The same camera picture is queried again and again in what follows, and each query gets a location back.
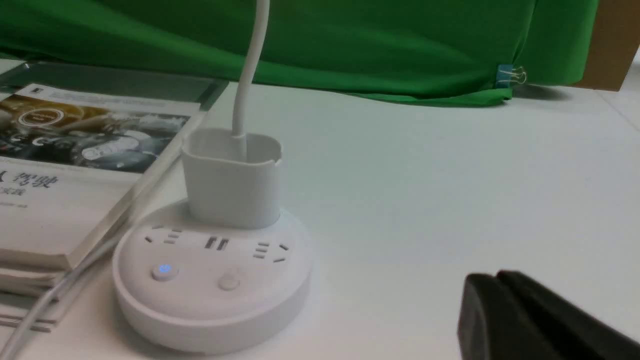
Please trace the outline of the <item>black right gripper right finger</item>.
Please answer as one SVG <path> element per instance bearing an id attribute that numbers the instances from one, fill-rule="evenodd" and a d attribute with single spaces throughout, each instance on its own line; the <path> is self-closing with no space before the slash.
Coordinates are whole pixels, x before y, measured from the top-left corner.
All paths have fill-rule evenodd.
<path id="1" fill-rule="evenodd" d="M 639 342 L 585 312 L 521 271 L 501 270 L 526 314 L 565 360 L 638 360 Z"/>

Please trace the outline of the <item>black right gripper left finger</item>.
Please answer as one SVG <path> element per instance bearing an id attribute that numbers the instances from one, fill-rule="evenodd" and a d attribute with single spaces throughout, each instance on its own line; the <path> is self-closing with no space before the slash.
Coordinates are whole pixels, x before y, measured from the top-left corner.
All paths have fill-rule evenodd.
<path id="1" fill-rule="evenodd" d="M 494 276 L 471 273 L 464 280 L 457 339 L 463 360 L 549 360 L 515 297 Z"/>

